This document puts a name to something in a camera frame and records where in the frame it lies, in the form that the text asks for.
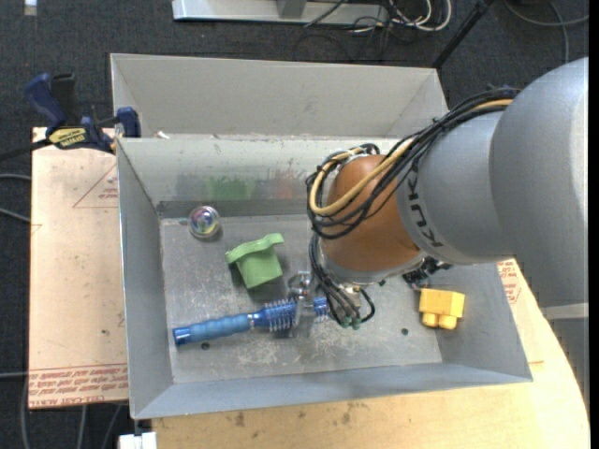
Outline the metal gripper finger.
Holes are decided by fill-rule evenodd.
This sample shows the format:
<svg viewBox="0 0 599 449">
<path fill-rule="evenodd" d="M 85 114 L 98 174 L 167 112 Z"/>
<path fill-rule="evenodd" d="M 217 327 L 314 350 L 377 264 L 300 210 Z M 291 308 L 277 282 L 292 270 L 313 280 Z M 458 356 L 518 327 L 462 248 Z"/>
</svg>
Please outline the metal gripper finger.
<svg viewBox="0 0 599 449">
<path fill-rule="evenodd" d="M 314 297 L 314 275 L 311 271 L 298 271 L 287 280 L 288 295 L 293 299 Z"/>
<path fill-rule="evenodd" d="M 314 305 L 308 302 L 298 302 L 294 325 L 291 328 L 293 338 L 308 338 L 317 319 Z"/>
</svg>

